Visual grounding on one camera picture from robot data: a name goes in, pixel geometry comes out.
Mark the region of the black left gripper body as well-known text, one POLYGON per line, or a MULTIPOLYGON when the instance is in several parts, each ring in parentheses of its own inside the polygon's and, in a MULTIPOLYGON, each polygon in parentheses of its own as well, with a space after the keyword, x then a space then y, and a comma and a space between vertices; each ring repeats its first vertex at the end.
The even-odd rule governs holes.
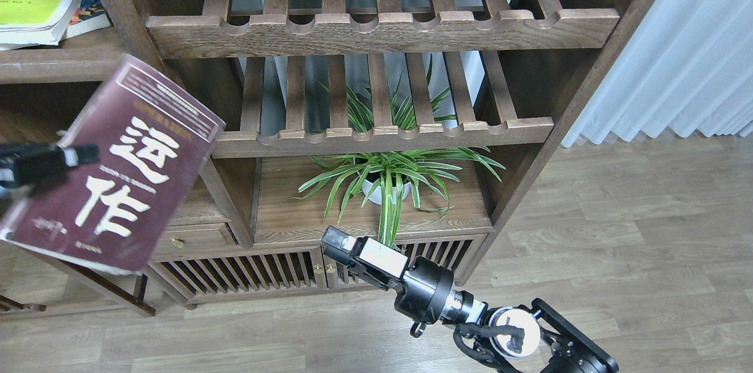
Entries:
POLYGON ((2 197, 12 189, 61 177, 68 170, 67 150, 56 145, 25 142, 1 145, 2 197))

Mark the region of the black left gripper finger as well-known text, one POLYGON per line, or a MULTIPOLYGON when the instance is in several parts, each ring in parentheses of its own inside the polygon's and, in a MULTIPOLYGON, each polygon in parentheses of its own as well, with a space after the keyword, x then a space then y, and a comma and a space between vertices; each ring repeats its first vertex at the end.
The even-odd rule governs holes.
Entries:
POLYGON ((64 164, 67 168, 99 163, 99 148, 96 144, 72 145, 62 147, 64 164))

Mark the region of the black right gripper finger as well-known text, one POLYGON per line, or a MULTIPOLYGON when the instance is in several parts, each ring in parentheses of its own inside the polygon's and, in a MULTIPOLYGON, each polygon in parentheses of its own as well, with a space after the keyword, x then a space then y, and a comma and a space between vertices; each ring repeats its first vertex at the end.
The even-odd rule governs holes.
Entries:
POLYGON ((323 255, 334 261, 350 261, 352 250, 358 239, 336 227, 328 226, 322 236, 322 242, 323 255))

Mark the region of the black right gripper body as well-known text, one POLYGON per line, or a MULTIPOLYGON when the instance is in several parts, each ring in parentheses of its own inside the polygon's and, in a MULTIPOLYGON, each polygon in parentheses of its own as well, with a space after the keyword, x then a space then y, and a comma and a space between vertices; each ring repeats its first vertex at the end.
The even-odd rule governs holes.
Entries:
POLYGON ((369 284, 397 292, 396 311, 416 323, 478 323, 489 308, 473 294, 454 290, 454 273, 419 256, 412 265, 371 237, 339 237, 338 261, 369 284))

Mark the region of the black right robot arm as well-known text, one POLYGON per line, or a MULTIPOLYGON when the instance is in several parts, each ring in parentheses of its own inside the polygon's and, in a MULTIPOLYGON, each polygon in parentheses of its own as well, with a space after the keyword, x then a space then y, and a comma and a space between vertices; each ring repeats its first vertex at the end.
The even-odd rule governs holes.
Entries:
POLYGON ((454 289, 454 273, 419 256, 414 262, 371 237, 327 228, 324 253, 350 274, 397 292, 395 310, 412 319, 411 335, 441 321, 454 330, 460 351, 479 364, 514 372, 511 360, 530 356, 541 342, 552 355, 546 372, 617 372, 618 363, 548 303, 536 298, 530 308, 490 308, 473 294, 454 289))

